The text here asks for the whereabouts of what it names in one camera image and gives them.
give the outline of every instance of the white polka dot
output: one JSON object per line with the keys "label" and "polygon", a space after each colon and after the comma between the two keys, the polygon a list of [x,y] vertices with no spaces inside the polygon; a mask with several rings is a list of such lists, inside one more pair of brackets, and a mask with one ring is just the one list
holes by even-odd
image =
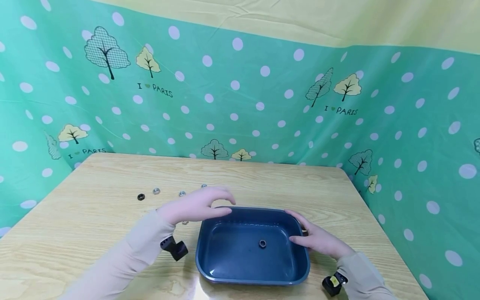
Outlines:
{"label": "white polka dot", "polygon": [[136,103],[136,104],[142,104],[143,103],[143,98],[140,97],[139,95],[135,95],[133,96],[133,101]]}
{"label": "white polka dot", "polygon": [[363,78],[363,71],[362,71],[362,70],[356,71],[355,74],[357,75],[357,78],[358,78],[358,79],[362,79],[362,78]]}
{"label": "white polka dot", "polygon": [[477,174],[477,168],[471,164],[464,164],[458,169],[458,173],[465,179],[472,179]]}
{"label": "white polka dot", "polygon": [[378,221],[380,222],[380,224],[385,224],[385,217],[384,215],[378,215]]}
{"label": "white polka dot", "polygon": [[230,83],[230,87],[233,90],[237,91],[240,88],[240,83],[238,81],[234,80]]}
{"label": "white polka dot", "polygon": [[402,200],[402,197],[403,197],[403,195],[402,195],[401,191],[396,191],[395,192],[395,194],[394,194],[395,200],[400,201],[400,200]]}
{"label": "white polka dot", "polygon": [[303,52],[302,49],[297,49],[293,53],[293,59],[296,60],[296,61],[302,60],[304,56],[305,56],[305,52]]}
{"label": "white polka dot", "polygon": [[427,210],[429,213],[436,215],[440,212],[440,206],[435,201],[428,201],[427,202]]}
{"label": "white polka dot", "polygon": [[113,22],[118,26],[123,26],[125,24],[125,21],[123,20],[122,15],[119,14],[118,12],[114,12],[112,14],[112,19],[113,19]]}
{"label": "white polka dot", "polygon": [[30,120],[33,120],[32,113],[28,109],[25,110],[25,115],[27,115],[27,118],[29,118]]}
{"label": "white polka dot", "polygon": [[82,124],[80,125],[80,129],[84,131],[90,131],[92,128],[90,128],[90,125],[88,124]]}
{"label": "white polka dot", "polygon": [[260,68],[260,75],[263,77],[267,77],[270,75],[270,68],[268,66],[263,66]]}
{"label": "white polka dot", "polygon": [[283,94],[286,99],[290,99],[293,97],[293,90],[286,90],[285,93]]}
{"label": "white polka dot", "polygon": [[42,171],[42,176],[43,177],[50,177],[52,176],[53,170],[50,168],[46,168]]}
{"label": "white polka dot", "polygon": [[455,251],[447,250],[445,252],[445,258],[448,260],[449,263],[456,267],[460,267],[461,265],[463,265],[462,258]]}
{"label": "white polka dot", "polygon": [[175,26],[170,26],[168,28],[168,34],[170,35],[171,38],[173,39],[179,39],[180,38],[180,31],[177,27]]}
{"label": "white polka dot", "polygon": [[417,170],[418,172],[423,172],[425,171],[425,169],[427,168],[427,162],[425,160],[422,160],[421,162],[419,162],[419,164],[417,165]]}
{"label": "white polka dot", "polygon": [[420,283],[422,283],[425,288],[432,288],[432,282],[430,281],[430,278],[428,278],[426,275],[420,274],[419,279]]}
{"label": "white polka dot", "polygon": [[35,200],[26,200],[26,201],[23,201],[22,203],[20,203],[20,207],[23,208],[23,209],[34,208],[35,205],[36,205]]}
{"label": "white polka dot", "polygon": [[213,60],[210,56],[204,55],[202,57],[202,63],[204,64],[205,67],[210,67],[212,66]]}
{"label": "white polka dot", "polygon": [[26,83],[26,82],[22,82],[20,84],[20,89],[24,93],[31,93],[33,91],[33,86],[31,84]]}
{"label": "white polka dot", "polygon": [[417,134],[417,136],[418,136],[419,138],[422,138],[422,137],[425,136],[426,133],[427,133],[427,128],[426,128],[426,127],[422,127],[422,128],[420,128],[419,133]]}
{"label": "white polka dot", "polygon": [[93,34],[88,31],[88,30],[82,30],[82,37],[84,38],[85,41],[88,41],[89,39],[91,39],[93,36]]}
{"label": "white polka dot", "polygon": [[460,91],[459,87],[456,87],[453,90],[451,90],[450,93],[448,93],[448,100],[452,100],[453,98],[455,98],[458,95],[459,91]]}
{"label": "white polka dot", "polygon": [[413,240],[413,232],[410,229],[405,229],[403,231],[403,236],[409,241]]}
{"label": "white polka dot", "polygon": [[77,104],[77,99],[73,98],[72,96],[66,96],[65,102],[67,102],[70,105],[75,105]]}
{"label": "white polka dot", "polygon": [[385,107],[385,110],[384,110],[384,111],[385,111],[385,113],[386,113],[387,115],[391,115],[391,114],[394,113],[395,107],[389,105],[389,106]]}
{"label": "white polka dot", "polygon": [[43,122],[44,124],[50,124],[50,123],[53,122],[53,119],[52,119],[51,116],[46,116],[46,115],[45,115],[45,116],[42,117],[42,122]]}
{"label": "white polka dot", "polygon": [[213,102],[213,96],[211,94],[205,94],[205,101],[208,103]]}
{"label": "white polka dot", "polygon": [[186,107],[185,105],[183,105],[180,110],[184,113],[184,114],[188,114],[190,112],[190,109],[188,107]]}
{"label": "white polka dot", "polygon": [[178,81],[184,81],[184,80],[185,80],[185,75],[183,75],[183,73],[180,72],[180,71],[176,71],[176,72],[175,72],[175,78],[176,78]]}
{"label": "white polka dot", "polygon": [[413,73],[411,73],[411,72],[405,73],[402,76],[402,81],[405,82],[405,83],[411,81],[412,79],[413,79]]}
{"label": "white polka dot", "polygon": [[400,52],[395,53],[390,60],[392,63],[395,63],[400,58]]}
{"label": "white polka dot", "polygon": [[455,59],[453,57],[449,57],[449,58],[445,59],[442,62],[442,69],[446,70],[446,69],[450,68],[453,65],[454,61],[455,61]]}
{"label": "white polka dot", "polygon": [[425,99],[420,98],[420,99],[417,100],[417,102],[415,102],[415,107],[416,108],[421,108],[424,103],[425,103]]}
{"label": "white polka dot", "polygon": [[20,22],[22,22],[23,26],[27,27],[28,29],[35,30],[36,23],[30,17],[23,16],[20,18]]}
{"label": "white polka dot", "polygon": [[236,37],[232,41],[232,46],[236,51],[240,51],[243,48],[243,41],[241,38]]}

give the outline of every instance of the sleeve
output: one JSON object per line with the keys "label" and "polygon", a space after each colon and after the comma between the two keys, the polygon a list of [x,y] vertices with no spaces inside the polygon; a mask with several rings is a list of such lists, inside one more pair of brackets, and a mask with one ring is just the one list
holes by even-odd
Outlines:
{"label": "sleeve", "polygon": [[396,300],[385,281],[362,252],[337,262],[338,272],[348,279],[343,285],[349,300]]}
{"label": "sleeve", "polygon": [[161,252],[160,243],[172,236],[174,229],[156,211],[145,215],[59,299],[116,299],[137,274],[153,264]]}

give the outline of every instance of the wood grain surface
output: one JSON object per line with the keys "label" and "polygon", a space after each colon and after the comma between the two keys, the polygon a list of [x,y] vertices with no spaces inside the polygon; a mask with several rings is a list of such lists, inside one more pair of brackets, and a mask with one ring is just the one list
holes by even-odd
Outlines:
{"label": "wood grain surface", "polygon": [[[304,214],[363,251],[399,299],[427,299],[338,168],[101,153],[90,156],[0,240],[0,300],[56,299],[147,211],[202,183],[229,186],[240,206]],[[159,195],[152,194],[155,187]],[[137,200],[140,193],[145,200]],[[200,223],[179,224],[175,237],[190,253],[175,262],[162,252],[119,299],[328,299],[321,282],[336,263],[317,253],[311,254],[307,280],[298,286],[207,282],[195,265],[199,228]],[[347,297],[342,292],[337,299]]]}

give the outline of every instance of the hand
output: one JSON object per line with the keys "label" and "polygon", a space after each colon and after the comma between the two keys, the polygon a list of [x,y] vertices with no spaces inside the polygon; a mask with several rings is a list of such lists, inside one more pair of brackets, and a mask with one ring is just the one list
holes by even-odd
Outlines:
{"label": "hand", "polygon": [[182,221],[203,221],[231,213],[232,210],[228,207],[212,208],[212,203],[219,199],[236,204],[227,188],[204,187],[163,205],[157,209],[157,213],[172,225]]}
{"label": "hand", "polygon": [[287,209],[285,212],[295,217],[308,232],[308,236],[305,237],[291,236],[291,242],[307,247],[321,254],[328,255],[336,260],[355,253],[355,251],[341,239],[327,232],[325,229],[311,223],[301,214]]}

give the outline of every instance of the blue plastic basin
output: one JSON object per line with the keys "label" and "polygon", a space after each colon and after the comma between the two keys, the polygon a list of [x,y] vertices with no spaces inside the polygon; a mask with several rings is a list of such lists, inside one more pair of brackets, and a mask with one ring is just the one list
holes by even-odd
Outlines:
{"label": "blue plastic basin", "polygon": [[231,209],[231,214],[205,220],[200,227],[195,260],[207,280],[285,286],[307,278],[308,251],[288,239],[302,235],[294,217],[278,209]]}

